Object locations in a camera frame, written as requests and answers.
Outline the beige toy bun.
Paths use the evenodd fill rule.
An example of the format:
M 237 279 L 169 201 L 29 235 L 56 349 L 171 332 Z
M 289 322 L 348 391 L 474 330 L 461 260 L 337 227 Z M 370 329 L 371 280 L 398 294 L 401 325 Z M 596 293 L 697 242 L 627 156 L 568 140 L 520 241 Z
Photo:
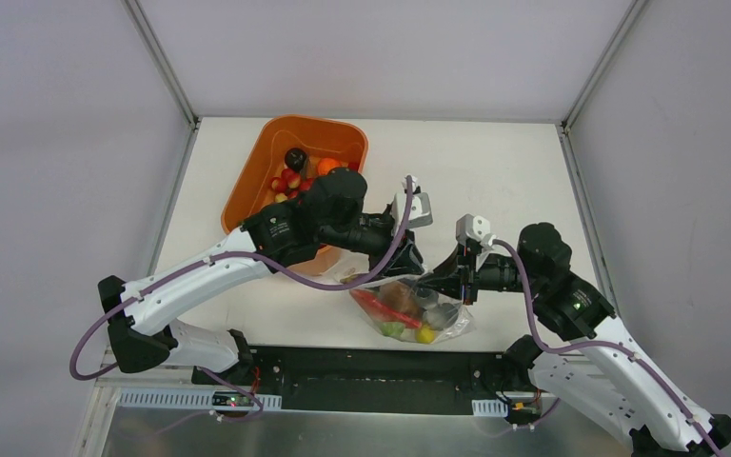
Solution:
M 402 282 L 391 282 L 380 286 L 379 300 L 388 308 L 408 317 L 418 319 L 423 311 L 413 298 L 412 289 Z

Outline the clear zip top bag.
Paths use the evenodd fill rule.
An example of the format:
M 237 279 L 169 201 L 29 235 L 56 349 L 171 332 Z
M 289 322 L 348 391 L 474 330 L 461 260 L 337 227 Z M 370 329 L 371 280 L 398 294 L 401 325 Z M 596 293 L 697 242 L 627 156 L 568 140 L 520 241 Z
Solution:
M 347 292 L 377 332 L 403 343 L 433 345 L 476 329 L 466 305 L 420 286 L 419 279 L 383 278 Z

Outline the toy watermelon slice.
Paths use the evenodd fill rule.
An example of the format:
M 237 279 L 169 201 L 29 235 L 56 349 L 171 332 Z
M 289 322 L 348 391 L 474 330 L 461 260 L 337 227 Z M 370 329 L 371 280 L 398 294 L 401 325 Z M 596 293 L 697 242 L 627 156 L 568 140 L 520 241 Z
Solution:
M 354 299 L 358 306 L 373 320 L 379 323 L 401 323 L 406 328 L 421 328 L 422 322 L 397 310 L 394 310 L 383 302 L 373 293 L 354 289 L 349 295 Z

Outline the yellow toy corn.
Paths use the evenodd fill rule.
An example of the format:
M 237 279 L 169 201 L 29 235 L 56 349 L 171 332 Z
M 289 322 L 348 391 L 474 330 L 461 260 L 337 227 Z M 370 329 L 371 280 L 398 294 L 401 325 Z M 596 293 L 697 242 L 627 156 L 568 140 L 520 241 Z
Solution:
M 435 342 L 437 331 L 428 326 L 421 326 L 415 329 L 414 338 L 419 344 L 430 345 Z

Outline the white toy cauliflower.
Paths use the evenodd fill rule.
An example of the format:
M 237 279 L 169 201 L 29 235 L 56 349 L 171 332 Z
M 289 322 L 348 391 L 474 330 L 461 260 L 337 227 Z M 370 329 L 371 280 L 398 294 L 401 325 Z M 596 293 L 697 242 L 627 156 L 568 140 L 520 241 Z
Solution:
M 401 340 L 406 327 L 401 322 L 382 322 L 379 330 L 385 337 Z

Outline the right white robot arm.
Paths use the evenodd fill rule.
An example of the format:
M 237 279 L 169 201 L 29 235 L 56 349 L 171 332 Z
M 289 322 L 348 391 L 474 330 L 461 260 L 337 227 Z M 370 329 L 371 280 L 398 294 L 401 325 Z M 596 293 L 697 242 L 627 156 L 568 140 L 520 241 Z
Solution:
M 719 456 L 731 417 L 685 395 L 656 366 L 605 296 L 571 269 L 572 249 L 546 222 L 516 247 L 466 215 L 458 246 L 420 283 L 466 305 L 481 291 L 520 292 L 530 331 L 504 352 L 506 384 L 555 395 L 634 456 Z

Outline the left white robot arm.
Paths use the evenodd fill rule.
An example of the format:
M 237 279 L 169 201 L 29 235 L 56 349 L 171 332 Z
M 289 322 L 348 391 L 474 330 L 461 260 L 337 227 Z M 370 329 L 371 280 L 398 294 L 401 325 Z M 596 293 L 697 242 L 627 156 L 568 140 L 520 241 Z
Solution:
M 188 325 L 180 319 L 185 312 L 276 272 L 333 291 L 331 284 L 291 271 L 314 259 L 322 247 L 367 256 L 368 271 L 355 279 L 357 286 L 423 273 L 412 231 L 432 223 L 428 195 L 409 176 L 383 212 L 365 213 L 366 190 L 359 172 L 333 169 L 297 196 L 263 207 L 211 248 L 173 268 L 130 282 L 116 276 L 103 279 L 98 288 L 115 365 L 124 373 L 165 364 L 194 367 L 241 385 L 252 372 L 243 334 Z

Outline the orange toy tangerine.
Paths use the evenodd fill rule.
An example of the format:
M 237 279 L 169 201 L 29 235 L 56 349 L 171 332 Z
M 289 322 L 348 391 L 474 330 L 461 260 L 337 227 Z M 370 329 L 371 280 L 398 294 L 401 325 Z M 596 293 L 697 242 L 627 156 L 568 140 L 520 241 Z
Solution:
M 328 157 L 322 158 L 316 164 L 316 175 L 318 177 L 326 176 L 334 169 L 341 168 L 342 166 L 343 164 L 337 159 Z

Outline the dark toy plum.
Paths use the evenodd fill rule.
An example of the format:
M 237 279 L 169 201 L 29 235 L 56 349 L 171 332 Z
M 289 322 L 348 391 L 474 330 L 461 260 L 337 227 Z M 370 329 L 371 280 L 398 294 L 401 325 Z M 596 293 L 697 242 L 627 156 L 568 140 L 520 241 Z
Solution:
M 307 153 L 300 148 L 291 148 L 284 156 L 285 166 L 297 173 L 300 173 L 305 168 L 307 161 Z

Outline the orange plastic bin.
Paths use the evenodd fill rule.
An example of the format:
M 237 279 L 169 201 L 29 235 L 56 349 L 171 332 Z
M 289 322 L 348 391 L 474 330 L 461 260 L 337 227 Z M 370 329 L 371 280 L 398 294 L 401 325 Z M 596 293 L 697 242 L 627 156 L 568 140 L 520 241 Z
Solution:
M 286 168 L 285 153 L 303 149 L 308 155 L 303 179 L 314 179 L 316 164 L 334 158 L 343 166 L 361 172 L 368 140 L 359 128 L 345 122 L 302 115 L 283 115 L 268 121 L 259 134 L 221 215 L 225 233 L 237 229 L 245 219 L 275 202 L 269 186 Z

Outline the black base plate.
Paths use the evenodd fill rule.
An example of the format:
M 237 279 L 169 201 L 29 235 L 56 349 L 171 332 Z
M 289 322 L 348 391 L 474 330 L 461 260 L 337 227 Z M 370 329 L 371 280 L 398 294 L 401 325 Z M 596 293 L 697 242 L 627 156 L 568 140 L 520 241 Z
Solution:
M 221 378 L 302 411 L 466 415 L 475 400 L 535 392 L 521 366 L 495 352 L 255 346 Z

